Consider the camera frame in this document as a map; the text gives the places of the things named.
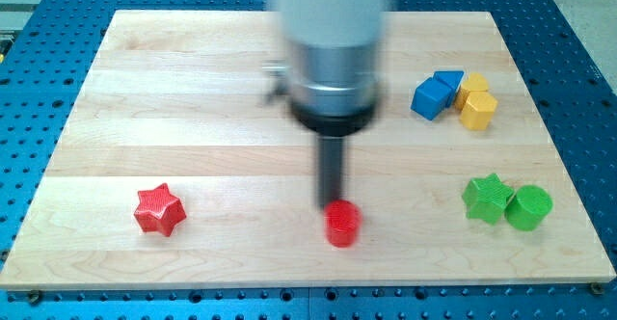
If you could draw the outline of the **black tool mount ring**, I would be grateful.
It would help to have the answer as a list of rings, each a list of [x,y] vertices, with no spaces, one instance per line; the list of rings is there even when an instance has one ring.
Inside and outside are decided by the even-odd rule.
[[[300,124],[317,134],[329,137],[340,138],[359,132],[370,124],[376,112],[377,103],[348,116],[323,116],[296,102],[290,102],[290,113]]]

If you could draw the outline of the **black pusher rod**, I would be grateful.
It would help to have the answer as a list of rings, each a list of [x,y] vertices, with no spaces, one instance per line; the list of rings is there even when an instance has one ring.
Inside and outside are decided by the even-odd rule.
[[[342,137],[317,136],[317,203],[324,209],[338,200],[342,191],[344,140]]]

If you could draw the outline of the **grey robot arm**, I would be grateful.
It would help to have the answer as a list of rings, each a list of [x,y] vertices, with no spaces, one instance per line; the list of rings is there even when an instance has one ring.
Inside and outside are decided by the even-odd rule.
[[[315,196],[341,198],[345,139],[374,119],[391,0],[273,0],[284,59],[277,73],[292,116],[316,135]]]

